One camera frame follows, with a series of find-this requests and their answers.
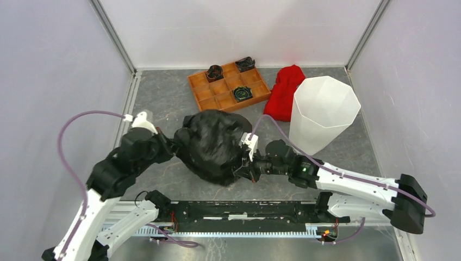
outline wooden tray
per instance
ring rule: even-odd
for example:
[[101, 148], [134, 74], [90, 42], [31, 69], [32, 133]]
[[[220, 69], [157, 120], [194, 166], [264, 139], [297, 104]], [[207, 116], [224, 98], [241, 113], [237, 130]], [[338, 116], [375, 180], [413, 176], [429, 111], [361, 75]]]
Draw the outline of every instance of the wooden tray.
[[[222, 71], [224, 79], [212, 83], [208, 83], [206, 71], [188, 76], [199, 111], [217, 109], [231, 112], [265, 101], [271, 96], [257, 68], [241, 73], [235, 63], [229, 63], [222, 65]], [[239, 86], [249, 87], [253, 98], [237, 102], [232, 91]]]

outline translucent plastic cup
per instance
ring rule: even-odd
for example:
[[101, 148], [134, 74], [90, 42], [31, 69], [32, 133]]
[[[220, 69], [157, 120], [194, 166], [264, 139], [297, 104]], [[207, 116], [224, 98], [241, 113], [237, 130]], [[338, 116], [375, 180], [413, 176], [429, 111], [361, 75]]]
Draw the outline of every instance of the translucent plastic cup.
[[349, 85], [330, 76], [307, 78], [295, 92], [289, 138], [314, 155], [348, 128], [359, 111]]

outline gray floor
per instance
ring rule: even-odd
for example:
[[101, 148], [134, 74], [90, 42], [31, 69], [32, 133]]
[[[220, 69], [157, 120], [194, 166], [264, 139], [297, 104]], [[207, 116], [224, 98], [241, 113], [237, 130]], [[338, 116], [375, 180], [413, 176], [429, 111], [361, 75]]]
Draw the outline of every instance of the gray floor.
[[[142, 73], [133, 113], [148, 109], [154, 112], [154, 124], [173, 137], [181, 127], [184, 116], [198, 112], [187, 76], [200, 70], [144, 71]], [[267, 85], [272, 88], [279, 69], [259, 69]], [[343, 68], [306, 68], [306, 77], [331, 76], [349, 84]], [[245, 116], [253, 124], [263, 113], [266, 102], [241, 109], [236, 113]], [[281, 122], [288, 133], [289, 123]], [[272, 122], [264, 121], [257, 133], [259, 149], [264, 151], [267, 143], [280, 139], [281, 135]], [[315, 155], [338, 167], [379, 176], [369, 137], [359, 114], [354, 123], [341, 133], [325, 149]], [[157, 189], [171, 200], [313, 200], [319, 191], [301, 189], [289, 183], [286, 177], [262, 176], [252, 184], [241, 179], [228, 188], [209, 184], [192, 174], [178, 159], [153, 165], [129, 188], [123, 200], [133, 200], [142, 190]]]

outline red towel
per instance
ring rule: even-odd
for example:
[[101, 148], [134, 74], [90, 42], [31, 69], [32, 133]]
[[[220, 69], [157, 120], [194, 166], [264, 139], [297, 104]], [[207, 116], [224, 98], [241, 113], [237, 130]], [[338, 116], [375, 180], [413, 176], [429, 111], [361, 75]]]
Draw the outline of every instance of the red towel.
[[289, 122], [296, 88], [305, 78], [301, 68], [296, 65], [282, 68], [277, 74], [264, 114], [270, 115], [277, 121]]

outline black cloth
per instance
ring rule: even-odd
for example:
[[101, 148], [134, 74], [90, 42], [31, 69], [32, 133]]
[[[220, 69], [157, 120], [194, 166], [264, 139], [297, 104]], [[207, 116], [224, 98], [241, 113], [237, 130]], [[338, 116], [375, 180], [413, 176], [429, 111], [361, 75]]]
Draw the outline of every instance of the black cloth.
[[175, 132], [176, 156], [201, 179], [228, 186], [237, 180], [231, 167], [241, 162], [241, 137], [251, 131], [251, 123], [239, 114], [205, 110], [186, 116]]

